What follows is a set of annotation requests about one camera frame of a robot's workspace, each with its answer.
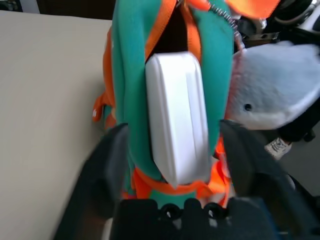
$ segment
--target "white foam block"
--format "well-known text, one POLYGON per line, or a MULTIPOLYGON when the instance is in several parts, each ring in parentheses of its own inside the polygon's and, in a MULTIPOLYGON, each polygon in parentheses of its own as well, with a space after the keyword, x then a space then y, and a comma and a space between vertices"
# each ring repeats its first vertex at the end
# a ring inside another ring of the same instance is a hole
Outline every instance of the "white foam block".
POLYGON ((190 52, 155 54, 145 68, 153 159, 173 187, 211 172, 201 68, 190 52))

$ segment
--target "metal chain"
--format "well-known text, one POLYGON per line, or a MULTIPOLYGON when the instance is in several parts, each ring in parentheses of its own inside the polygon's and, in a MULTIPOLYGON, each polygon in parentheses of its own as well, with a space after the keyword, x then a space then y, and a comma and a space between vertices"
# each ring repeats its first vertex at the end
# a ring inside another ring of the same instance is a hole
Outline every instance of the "metal chain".
POLYGON ((231 26, 231 28, 234 31, 234 35, 240 35, 238 32, 238 26, 235 20, 232 19, 232 17, 227 13, 227 11, 221 9, 220 7, 216 7, 214 4, 211 5, 209 11, 212 11, 213 13, 217 14, 220 17, 223 17, 224 20, 231 26))
POLYGON ((238 32, 238 26, 236 21, 227 13, 227 11, 223 10, 220 7, 216 7, 214 4, 211 5, 209 11, 213 12, 214 14, 223 17, 224 20, 230 25, 230 27, 233 30, 234 33, 234 39, 237 47, 239 50, 242 50, 245 48, 244 43, 242 42, 242 37, 240 32, 238 32))

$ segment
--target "black robotic claw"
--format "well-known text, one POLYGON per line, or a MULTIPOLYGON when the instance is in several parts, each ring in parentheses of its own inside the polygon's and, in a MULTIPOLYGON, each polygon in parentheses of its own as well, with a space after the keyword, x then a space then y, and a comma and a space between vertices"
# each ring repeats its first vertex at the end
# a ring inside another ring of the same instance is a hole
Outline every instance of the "black robotic claw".
POLYGON ((54 239, 100 240, 113 216, 111 240, 320 240, 318 221, 254 133, 227 120, 220 127, 238 195, 227 209, 215 203, 202 208, 196 199, 185 201, 183 209, 158 209, 151 199, 120 201, 128 134, 121 125, 84 165, 54 239))

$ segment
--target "plush shark toy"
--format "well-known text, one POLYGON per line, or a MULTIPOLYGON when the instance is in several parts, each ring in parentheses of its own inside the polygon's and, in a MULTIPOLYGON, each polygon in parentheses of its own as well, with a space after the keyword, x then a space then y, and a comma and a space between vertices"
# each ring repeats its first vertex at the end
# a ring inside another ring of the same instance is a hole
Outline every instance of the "plush shark toy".
POLYGON ((226 117, 251 130, 292 122, 320 96, 315 45, 266 44, 234 55, 226 117))

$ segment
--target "white shoe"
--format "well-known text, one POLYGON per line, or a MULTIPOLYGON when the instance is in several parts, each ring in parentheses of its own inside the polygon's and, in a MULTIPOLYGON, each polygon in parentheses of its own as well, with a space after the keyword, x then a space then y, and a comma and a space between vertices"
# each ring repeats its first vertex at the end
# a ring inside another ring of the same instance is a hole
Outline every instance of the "white shoe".
POLYGON ((265 145, 265 150, 270 153, 276 160, 280 160, 286 153, 290 151, 292 143, 286 144, 281 138, 277 138, 265 145))

